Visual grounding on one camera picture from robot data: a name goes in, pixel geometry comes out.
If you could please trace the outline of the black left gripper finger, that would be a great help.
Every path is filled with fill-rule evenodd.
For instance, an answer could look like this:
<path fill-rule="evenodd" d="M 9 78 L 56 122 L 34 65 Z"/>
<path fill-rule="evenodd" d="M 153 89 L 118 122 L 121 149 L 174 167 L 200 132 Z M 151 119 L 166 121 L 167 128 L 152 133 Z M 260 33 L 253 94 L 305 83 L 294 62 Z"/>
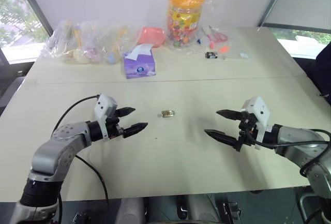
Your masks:
<path fill-rule="evenodd" d="M 116 117 L 124 117 L 135 111 L 135 108 L 124 107 L 116 110 Z"/>
<path fill-rule="evenodd" d="M 142 131 L 147 125 L 148 125 L 148 123 L 136 123 L 136 124 L 130 126 L 129 128 L 124 129 L 123 138 L 128 138 L 132 135 L 136 135 L 137 133 Z"/>

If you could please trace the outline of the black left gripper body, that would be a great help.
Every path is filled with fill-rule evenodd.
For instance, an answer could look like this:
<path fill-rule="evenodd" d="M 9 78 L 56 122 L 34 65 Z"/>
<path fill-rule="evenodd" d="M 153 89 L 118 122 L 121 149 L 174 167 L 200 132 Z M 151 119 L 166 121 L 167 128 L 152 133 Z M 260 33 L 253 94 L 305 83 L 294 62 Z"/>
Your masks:
<path fill-rule="evenodd" d="M 106 128 L 109 139 L 121 136 L 124 132 L 123 127 L 119 125 L 119 118 L 124 116 L 124 109 L 116 110 L 113 115 L 106 118 Z"/>

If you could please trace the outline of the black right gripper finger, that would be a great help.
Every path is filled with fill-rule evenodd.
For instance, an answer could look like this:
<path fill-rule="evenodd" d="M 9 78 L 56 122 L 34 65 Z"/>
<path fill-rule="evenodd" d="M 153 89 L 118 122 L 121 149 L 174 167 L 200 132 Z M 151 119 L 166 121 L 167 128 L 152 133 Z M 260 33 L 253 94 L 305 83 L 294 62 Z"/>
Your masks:
<path fill-rule="evenodd" d="M 243 118 L 243 114 L 241 112 L 234 110 L 224 109 L 224 110 L 218 110 L 216 113 L 224 118 L 234 121 L 240 121 Z"/>
<path fill-rule="evenodd" d="M 217 131 L 214 129 L 205 129 L 204 132 L 210 136 L 211 138 L 213 138 L 214 140 L 232 146 L 234 147 L 237 144 L 237 139 L 235 137 L 231 137 L 226 135 L 224 132 L 222 131 Z"/>

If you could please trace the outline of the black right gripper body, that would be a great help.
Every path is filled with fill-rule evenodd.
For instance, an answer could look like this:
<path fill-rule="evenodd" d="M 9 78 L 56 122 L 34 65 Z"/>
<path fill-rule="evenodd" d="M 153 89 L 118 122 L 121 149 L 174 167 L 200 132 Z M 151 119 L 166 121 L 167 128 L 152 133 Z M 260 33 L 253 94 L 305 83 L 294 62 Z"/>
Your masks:
<path fill-rule="evenodd" d="M 237 152 L 240 152 L 243 145 L 256 145 L 256 140 L 253 134 L 257 134 L 255 128 L 257 127 L 258 120 L 254 114 L 247 112 L 238 112 L 236 114 L 236 120 L 240 121 L 240 131 L 234 148 Z"/>

